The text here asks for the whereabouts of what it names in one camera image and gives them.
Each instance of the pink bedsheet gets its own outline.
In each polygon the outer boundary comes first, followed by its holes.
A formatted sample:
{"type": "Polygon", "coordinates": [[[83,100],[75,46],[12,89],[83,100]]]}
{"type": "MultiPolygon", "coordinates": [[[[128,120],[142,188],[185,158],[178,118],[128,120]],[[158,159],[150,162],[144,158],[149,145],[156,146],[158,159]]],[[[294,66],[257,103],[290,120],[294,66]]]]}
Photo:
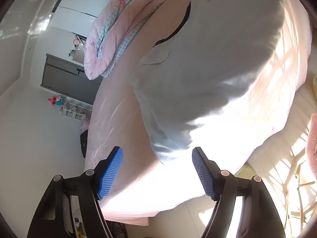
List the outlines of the pink bedsheet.
{"type": "MultiPolygon", "coordinates": [[[[189,1],[166,0],[160,6],[127,47],[111,76],[104,79],[96,96],[85,168],[94,168],[114,146],[124,151],[111,192],[100,202],[107,220],[147,225],[147,217],[204,194],[191,160],[163,165],[156,158],[129,83],[142,56],[180,24],[189,1]]],[[[310,53],[307,15],[298,0],[287,1],[288,17],[280,45],[248,97],[250,106],[259,105],[260,120],[270,118],[270,112],[261,110],[261,106],[264,110],[274,106],[283,112],[284,117],[276,119],[272,134],[284,127],[294,93],[305,81],[310,53]]],[[[249,152],[240,155],[245,161],[249,156],[249,152]]]]}

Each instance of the gray cabinet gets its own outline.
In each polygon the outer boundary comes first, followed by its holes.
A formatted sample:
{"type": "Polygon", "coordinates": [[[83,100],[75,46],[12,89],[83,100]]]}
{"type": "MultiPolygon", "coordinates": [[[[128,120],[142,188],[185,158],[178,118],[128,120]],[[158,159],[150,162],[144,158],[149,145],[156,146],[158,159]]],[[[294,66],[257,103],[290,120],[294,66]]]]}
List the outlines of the gray cabinet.
{"type": "Polygon", "coordinates": [[[41,86],[92,105],[103,78],[90,81],[82,66],[46,56],[41,86]]]}

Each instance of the blue gripper pad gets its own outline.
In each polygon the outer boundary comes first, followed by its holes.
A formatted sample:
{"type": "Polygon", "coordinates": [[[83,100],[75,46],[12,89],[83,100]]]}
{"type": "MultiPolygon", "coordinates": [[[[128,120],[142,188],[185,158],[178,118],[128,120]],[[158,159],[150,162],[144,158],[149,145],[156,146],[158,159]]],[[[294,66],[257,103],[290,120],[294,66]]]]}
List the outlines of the blue gripper pad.
{"type": "Polygon", "coordinates": [[[112,184],[119,172],[120,166],[123,162],[123,150],[118,148],[111,162],[109,163],[106,171],[100,179],[100,186],[98,191],[98,197],[102,200],[109,194],[112,184]]]}
{"type": "Polygon", "coordinates": [[[217,194],[214,190],[215,179],[210,173],[209,169],[205,165],[201,155],[199,154],[197,148],[193,149],[191,154],[194,167],[199,176],[200,182],[205,190],[206,195],[208,195],[211,199],[215,200],[217,198],[217,194]]]}

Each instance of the metal screw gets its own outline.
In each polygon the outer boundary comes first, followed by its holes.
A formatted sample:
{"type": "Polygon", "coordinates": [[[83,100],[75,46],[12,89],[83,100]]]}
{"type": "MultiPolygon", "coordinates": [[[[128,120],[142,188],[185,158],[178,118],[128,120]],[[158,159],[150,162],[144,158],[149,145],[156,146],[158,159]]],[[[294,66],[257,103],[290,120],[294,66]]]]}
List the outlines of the metal screw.
{"type": "Polygon", "coordinates": [[[262,181],[260,176],[254,176],[253,180],[255,180],[256,182],[261,182],[262,181]]]}
{"type": "Polygon", "coordinates": [[[92,170],[92,169],[86,171],[86,175],[87,175],[87,176],[91,176],[91,175],[93,175],[94,173],[95,173],[95,171],[92,170]]]}
{"type": "Polygon", "coordinates": [[[220,173],[221,173],[223,176],[229,176],[229,175],[230,175],[230,173],[229,173],[227,170],[222,170],[220,173]]]}
{"type": "Polygon", "coordinates": [[[54,178],[53,178],[54,181],[59,181],[60,179],[61,179],[61,176],[58,176],[58,175],[54,176],[54,178]]]}

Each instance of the folded comforter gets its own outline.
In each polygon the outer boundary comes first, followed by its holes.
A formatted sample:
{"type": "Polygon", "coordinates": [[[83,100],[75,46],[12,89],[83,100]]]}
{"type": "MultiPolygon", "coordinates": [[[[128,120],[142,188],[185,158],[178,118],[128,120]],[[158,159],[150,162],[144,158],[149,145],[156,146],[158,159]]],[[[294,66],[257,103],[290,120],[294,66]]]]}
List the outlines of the folded comforter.
{"type": "Polygon", "coordinates": [[[84,67],[88,79],[109,76],[126,47],[164,1],[109,1],[86,40],[84,67]]]}

